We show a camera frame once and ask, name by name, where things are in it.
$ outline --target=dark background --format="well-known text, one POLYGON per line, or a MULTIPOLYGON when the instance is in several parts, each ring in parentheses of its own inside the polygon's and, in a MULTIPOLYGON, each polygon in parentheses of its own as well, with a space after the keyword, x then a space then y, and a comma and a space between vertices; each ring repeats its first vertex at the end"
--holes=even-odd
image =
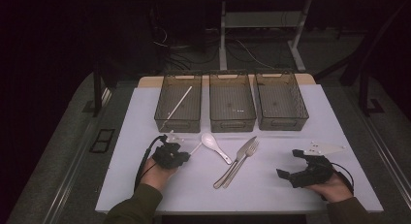
MULTIPOLYGON (((384 2, 314 0, 306 27, 366 29, 384 13, 384 2)), ((147 7, 85 10, 76 0, 0 0, 0 223, 7 220, 74 92, 94 67, 102 69, 109 86, 122 77, 161 70, 161 57, 149 38, 152 29, 145 25, 147 7)), ((157 20, 176 36, 219 24, 215 3, 160 7, 157 20)), ((377 78, 388 79, 385 88, 411 118, 410 12, 408 3, 378 45, 372 65, 377 78)))

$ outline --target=white tabletop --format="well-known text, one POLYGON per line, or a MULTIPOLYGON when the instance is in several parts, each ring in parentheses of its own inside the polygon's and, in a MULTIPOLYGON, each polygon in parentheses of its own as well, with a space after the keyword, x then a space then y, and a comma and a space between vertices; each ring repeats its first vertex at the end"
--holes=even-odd
MULTIPOLYGON (((159 135, 154 122, 160 87, 136 88, 113 153, 96 210, 108 212, 133 194, 134 180, 142 156, 159 135)), ((171 178, 163 192, 158 214, 222 213, 310 213, 326 210, 325 202, 314 192, 293 188, 277 176, 276 169, 291 173, 306 168, 304 159, 295 158, 292 149, 307 149, 311 142, 345 145, 343 152, 327 158, 345 167, 355 181, 355 195, 368 211, 382 211, 351 146, 320 85, 300 85, 309 119, 301 131, 260 131, 213 134, 220 147, 234 160, 237 150, 251 137, 260 141, 257 152, 247 159, 230 186, 214 189, 213 183, 229 168, 214 151, 200 147, 171 178)), ((203 87, 202 133, 210 132, 208 87, 203 87)), ((191 152, 201 134, 178 134, 185 139, 180 151, 191 152)))

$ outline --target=white stick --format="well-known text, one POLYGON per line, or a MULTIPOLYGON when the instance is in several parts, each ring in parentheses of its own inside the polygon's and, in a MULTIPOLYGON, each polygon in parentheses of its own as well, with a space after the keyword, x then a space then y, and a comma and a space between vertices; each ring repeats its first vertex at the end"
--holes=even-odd
POLYGON ((175 106, 175 108, 173 109, 172 113, 170 113, 169 117, 167 117, 167 119, 170 119, 170 117, 172 117, 172 115, 174 114, 174 112, 177 110, 178 106, 181 104, 181 102, 185 99, 185 97, 187 96, 188 92, 190 92, 191 88, 193 88, 193 86, 188 87, 188 90, 185 92, 185 94, 182 96, 181 100, 178 102, 178 104, 175 106))
POLYGON ((199 144, 197 144, 197 146, 193 149, 193 151, 191 151, 190 155, 193 155, 193 153, 195 153, 197 151, 197 149, 199 149, 199 147, 202 145, 203 143, 200 142, 199 144))

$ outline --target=plastic fork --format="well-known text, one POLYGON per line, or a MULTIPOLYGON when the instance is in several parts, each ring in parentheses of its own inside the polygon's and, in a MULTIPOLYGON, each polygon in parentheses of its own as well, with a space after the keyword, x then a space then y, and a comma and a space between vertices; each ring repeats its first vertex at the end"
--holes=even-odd
POLYGON ((223 188, 227 188, 231 181, 233 180, 233 178, 236 176, 239 168, 242 166, 242 164, 245 162, 245 160, 248 157, 253 156, 253 154, 256 152, 257 150, 257 146, 258 146, 258 141, 255 141, 248 149, 247 151, 245 151, 245 157, 239 162, 239 164, 234 168, 233 172, 229 175, 229 177, 224 181, 223 184, 223 188))

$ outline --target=dark gray basket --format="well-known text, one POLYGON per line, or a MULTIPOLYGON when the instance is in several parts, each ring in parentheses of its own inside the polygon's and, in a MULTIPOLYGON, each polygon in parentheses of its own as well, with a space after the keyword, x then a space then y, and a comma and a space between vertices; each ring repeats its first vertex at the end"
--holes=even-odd
POLYGON ((200 133, 202 72, 170 71, 164 76, 154 115, 160 133, 200 133), (192 86, 182 102, 181 98, 192 86))
POLYGON ((209 106, 212 133, 253 131, 256 113, 247 72, 210 71, 209 106))
POLYGON ((258 69, 254 81, 260 130, 301 130, 309 116, 294 74, 258 69))

